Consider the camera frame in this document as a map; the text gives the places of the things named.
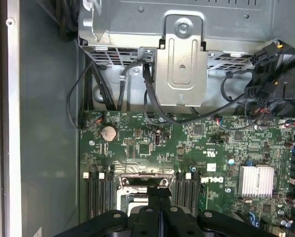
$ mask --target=capacitor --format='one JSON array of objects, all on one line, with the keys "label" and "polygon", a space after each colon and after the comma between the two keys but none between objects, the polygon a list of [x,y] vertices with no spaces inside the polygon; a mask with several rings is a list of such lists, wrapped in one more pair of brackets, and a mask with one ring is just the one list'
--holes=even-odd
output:
[{"label": "capacitor", "polygon": [[234,165],[234,164],[235,164],[235,160],[234,160],[234,159],[229,159],[229,160],[227,161],[227,163],[228,163],[229,165]]},{"label": "capacitor", "polygon": [[289,200],[290,202],[295,203],[295,198],[293,198],[293,197],[290,196],[290,195],[287,195],[287,196],[286,196],[286,200]]},{"label": "capacitor", "polygon": [[278,217],[277,218],[277,222],[280,224],[280,225],[282,225],[282,226],[285,226],[286,225],[286,220],[284,219],[284,218],[282,218],[282,217]]},{"label": "capacitor", "polygon": [[278,213],[278,215],[283,216],[285,214],[285,211],[280,209],[277,213]]},{"label": "capacitor", "polygon": [[287,215],[284,215],[283,218],[286,220],[286,222],[289,222],[290,224],[292,224],[294,221]]},{"label": "capacitor", "polygon": [[291,223],[287,222],[287,223],[285,224],[285,227],[289,229],[289,228],[291,227]]},{"label": "capacitor", "polygon": [[290,202],[289,200],[286,200],[286,204],[289,205],[290,207],[294,207],[295,208],[295,203]]},{"label": "capacitor", "polygon": [[293,145],[295,147],[295,141],[293,140],[288,140],[287,143],[290,143],[291,145]]},{"label": "capacitor", "polygon": [[283,147],[284,147],[285,149],[292,150],[292,149],[294,148],[294,145],[291,144],[291,143],[289,143],[289,142],[286,142],[286,143],[283,145]]},{"label": "capacitor", "polygon": [[117,130],[112,126],[106,126],[102,130],[102,138],[107,142],[112,142],[117,136]]}]

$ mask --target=integrated circuit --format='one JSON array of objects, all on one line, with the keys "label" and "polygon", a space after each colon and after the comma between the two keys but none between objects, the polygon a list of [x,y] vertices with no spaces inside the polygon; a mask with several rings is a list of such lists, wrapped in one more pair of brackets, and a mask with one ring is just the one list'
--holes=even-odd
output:
[{"label": "integrated circuit", "polygon": [[234,133],[234,140],[235,141],[242,141],[243,139],[243,133],[241,131],[236,131]]},{"label": "integrated circuit", "polygon": [[149,143],[140,143],[138,153],[139,153],[139,155],[143,155],[143,156],[151,155],[150,144]]},{"label": "integrated circuit", "polygon": [[202,134],[203,127],[201,125],[195,125],[193,127],[193,134],[195,135],[201,135]]}]

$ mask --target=metal bracket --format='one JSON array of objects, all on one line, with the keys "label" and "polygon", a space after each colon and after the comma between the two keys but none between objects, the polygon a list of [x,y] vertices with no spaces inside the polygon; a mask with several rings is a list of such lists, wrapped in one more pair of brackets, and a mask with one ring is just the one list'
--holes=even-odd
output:
[{"label": "metal bracket", "polygon": [[207,52],[201,51],[202,19],[170,15],[166,41],[157,51],[155,90],[160,105],[200,106],[206,94]]},{"label": "metal bracket", "polygon": [[84,19],[84,26],[92,27],[93,35],[99,42],[108,28],[110,0],[83,0],[86,10],[92,11],[92,20]]}]

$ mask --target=heatsink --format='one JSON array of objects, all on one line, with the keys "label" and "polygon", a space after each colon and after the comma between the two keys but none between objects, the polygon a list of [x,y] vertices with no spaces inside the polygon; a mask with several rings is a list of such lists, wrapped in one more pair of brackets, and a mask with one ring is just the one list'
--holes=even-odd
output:
[{"label": "heatsink", "polygon": [[269,166],[241,166],[238,194],[243,198],[271,198],[274,169]]}]

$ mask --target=black ram slot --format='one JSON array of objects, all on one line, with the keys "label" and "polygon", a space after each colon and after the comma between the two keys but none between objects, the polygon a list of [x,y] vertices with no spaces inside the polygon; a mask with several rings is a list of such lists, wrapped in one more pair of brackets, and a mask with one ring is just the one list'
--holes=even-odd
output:
[{"label": "black ram slot", "polygon": [[94,213],[95,213],[95,193],[96,190],[96,174],[90,173],[89,174],[89,179],[88,179],[88,202],[87,202],[87,218],[88,220],[91,218],[94,218]]},{"label": "black ram slot", "polygon": [[99,216],[103,214],[106,210],[106,179],[96,179],[97,180],[97,195],[96,195],[96,206],[95,215]]},{"label": "black ram slot", "polygon": [[178,190],[177,190],[177,204],[178,206],[184,206],[184,198],[185,198],[185,178],[184,178],[184,175],[181,174],[182,177],[179,178],[179,181],[178,181]]},{"label": "black ram slot", "polygon": [[107,208],[106,208],[106,211],[110,211],[110,210],[113,210],[113,173],[110,172],[110,173],[107,173],[107,189],[106,189],[106,192],[107,192]]},{"label": "black ram slot", "polygon": [[193,216],[198,215],[198,196],[199,196],[199,179],[193,179],[192,180],[192,194],[191,194],[191,214]]},{"label": "black ram slot", "polygon": [[191,200],[190,200],[191,191],[192,191],[191,180],[186,179],[185,180],[185,195],[184,195],[185,200],[184,200],[184,205],[183,206],[187,207],[189,210],[191,208]]},{"label": "black ram slot", "polygon": [[113,173],[105,173],[103,179],[99,172],[90,173],[87,192],[88,219],[113,210]]}]

